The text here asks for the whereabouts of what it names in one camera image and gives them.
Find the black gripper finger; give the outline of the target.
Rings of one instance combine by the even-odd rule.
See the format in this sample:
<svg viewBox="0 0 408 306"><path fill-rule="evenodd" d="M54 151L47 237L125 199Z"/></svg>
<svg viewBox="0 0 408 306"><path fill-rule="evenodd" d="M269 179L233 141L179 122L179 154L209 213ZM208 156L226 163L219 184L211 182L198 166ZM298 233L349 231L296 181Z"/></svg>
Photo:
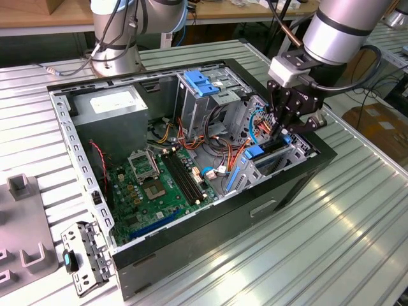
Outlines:
<svg viewBox="0 0 408 306"><path fill-rule="evenodd" d="M269 80L267 89L271 96L270 111L274 117L274 124L270 136L279 136L281 131L289 124L289 89L281 87L275 80Z"/></svg>
<svg viewBox="0 0 408 306"><path fill-rule="evenodd" d="M287 130L291 134L304 134L316 131L323 126L322 115L312 115L306 119L305 122L300 118L295 117L291 119L287 124L281 125L283 129Z"/></svg>

